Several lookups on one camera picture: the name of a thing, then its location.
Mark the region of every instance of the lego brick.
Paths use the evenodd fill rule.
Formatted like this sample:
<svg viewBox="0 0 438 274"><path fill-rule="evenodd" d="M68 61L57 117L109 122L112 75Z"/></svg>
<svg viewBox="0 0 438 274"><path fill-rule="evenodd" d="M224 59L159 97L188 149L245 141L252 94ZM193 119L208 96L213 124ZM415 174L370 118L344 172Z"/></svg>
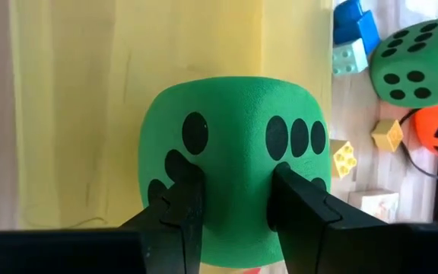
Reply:
<svg viewBox="0 0 438 274"><path fill-rule="evenodd" d="M399 30L380 43L370 77L381 100L400 107L438 105L438 19Z"/></svg>
<svg viewBox="0 0 438 274"><path fill-rule="evenodd" d="M340 27L355 22L363 16L360 0L347 0L334 9L334 26Z"/></svg>
<svg viewBox="0 0 438 274"><path fill-rule="evenodd" d="M356 167L357 160L354 157L354 148L349 141L329 140L331 156L331 176L343 178Z"/></svg>
<svg viewBox="0 0 438 274"><path fill-rule="evenodd" d="M335 46L332 50L332 73L344 75L362 72L368 66L362 39Z"/></svg>
<svg viewBox="0 0 438 274"><path fill-rule="evenodd" d="M349 193L349 204L387 223L396 221L399 194L389 190Z"/></svg>
<svg viewBox="0 0 438 274"><path fill-rule="evenodd" d="M362 38L364 51L368 56L379 45L378 29L371 11L366 11L358 21L346 23L334 29L334 44L342 44Z"/></svg>
<svg viewBox="0 0 438 274"><path fill-rule="evenodd" d="M403 131L396 119L382 119L371 132L376 147L395 152L403 140Z"/></svg>

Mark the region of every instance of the small box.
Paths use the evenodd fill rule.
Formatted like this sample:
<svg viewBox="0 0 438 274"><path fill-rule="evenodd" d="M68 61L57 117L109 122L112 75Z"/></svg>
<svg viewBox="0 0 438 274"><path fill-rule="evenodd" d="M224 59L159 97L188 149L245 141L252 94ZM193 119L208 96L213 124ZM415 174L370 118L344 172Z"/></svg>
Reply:
<svg viewBox="0 0 438 274"><path fill-rule="evenodd" d="M389 190L349 193L349 204L386 223L396 221L399 194Z"/></svg>

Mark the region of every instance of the green dice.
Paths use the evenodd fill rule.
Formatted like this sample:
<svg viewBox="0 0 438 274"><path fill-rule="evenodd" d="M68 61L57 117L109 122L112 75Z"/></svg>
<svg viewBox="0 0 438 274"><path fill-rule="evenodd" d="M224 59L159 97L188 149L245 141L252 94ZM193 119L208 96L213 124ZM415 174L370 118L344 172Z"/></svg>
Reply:
<svg viewBox="0 0 438 274"><path fill-rule="evenodd" d="M401 107L438 105L438 19L415 24L380 43L370 76L382 100Z"/></svg>
<svg viewBox="0 0 438 274"><path fill-rule="evenodd" d="M283 259L266 213L277 164L286 161L330 189L322 111L308 91L285 81L209 78L159 94L138 150L144 206L174 184L174 171L165 168L172 150L205 173L202 262L215 266L252 268Z"/></svg>

